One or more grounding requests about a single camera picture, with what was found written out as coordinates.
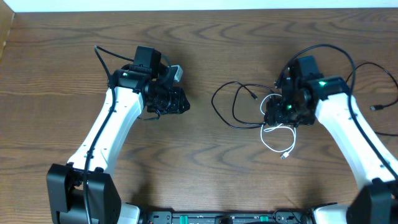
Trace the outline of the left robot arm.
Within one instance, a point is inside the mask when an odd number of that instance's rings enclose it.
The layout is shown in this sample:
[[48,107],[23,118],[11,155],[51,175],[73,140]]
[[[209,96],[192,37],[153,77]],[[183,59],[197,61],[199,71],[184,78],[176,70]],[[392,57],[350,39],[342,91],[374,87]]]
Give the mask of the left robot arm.
[[54,223],[145,223],[138,206],[122,202],[114,170],[133,123],[144,110],[155,119],[190,109],[177,86],[183,70],[152,47],[138,46],[134,58],[110,73],[103,107],[87,137],[65,165],[47,172]]

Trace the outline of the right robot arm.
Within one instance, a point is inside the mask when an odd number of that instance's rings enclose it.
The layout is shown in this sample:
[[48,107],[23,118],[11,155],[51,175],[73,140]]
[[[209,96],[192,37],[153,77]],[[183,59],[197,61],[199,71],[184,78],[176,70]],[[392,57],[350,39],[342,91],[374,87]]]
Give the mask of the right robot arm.
[[281,95],[266,104],[270,127],[312,125],[331,134],[347,160],[359,194],[350,205],[311,208],[301,223],[397,223],[397,159],[361,114],[341,77],[325,78],[314,57],[296,58],[289,75],[278,80]]

